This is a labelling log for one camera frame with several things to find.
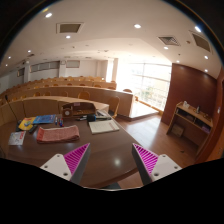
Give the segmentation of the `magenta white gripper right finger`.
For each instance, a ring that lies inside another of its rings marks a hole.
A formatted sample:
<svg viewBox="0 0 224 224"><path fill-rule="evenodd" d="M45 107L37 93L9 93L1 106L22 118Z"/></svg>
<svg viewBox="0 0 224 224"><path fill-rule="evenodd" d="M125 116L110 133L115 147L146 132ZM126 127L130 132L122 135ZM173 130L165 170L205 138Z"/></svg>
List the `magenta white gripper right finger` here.
<svg viewBox="0 0 224 224"><path fill-rule="evenodd" d="M181 170L181 167L166 154L157 155L136 143L132 145L132 155L143 185Z"/></svg>

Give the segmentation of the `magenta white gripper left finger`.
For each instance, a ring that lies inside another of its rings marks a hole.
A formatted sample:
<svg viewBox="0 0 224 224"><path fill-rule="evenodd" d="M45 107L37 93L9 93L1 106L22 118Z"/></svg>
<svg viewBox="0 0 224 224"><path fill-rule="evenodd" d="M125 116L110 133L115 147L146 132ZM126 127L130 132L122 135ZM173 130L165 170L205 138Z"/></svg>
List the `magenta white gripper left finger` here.
<svg viewBox="0 0 224 224"><path fill-rule="evenodd" d="M41 169L79 185L90 152L90 144L87 143L65 155L55 154L41 166Z"/></svg>

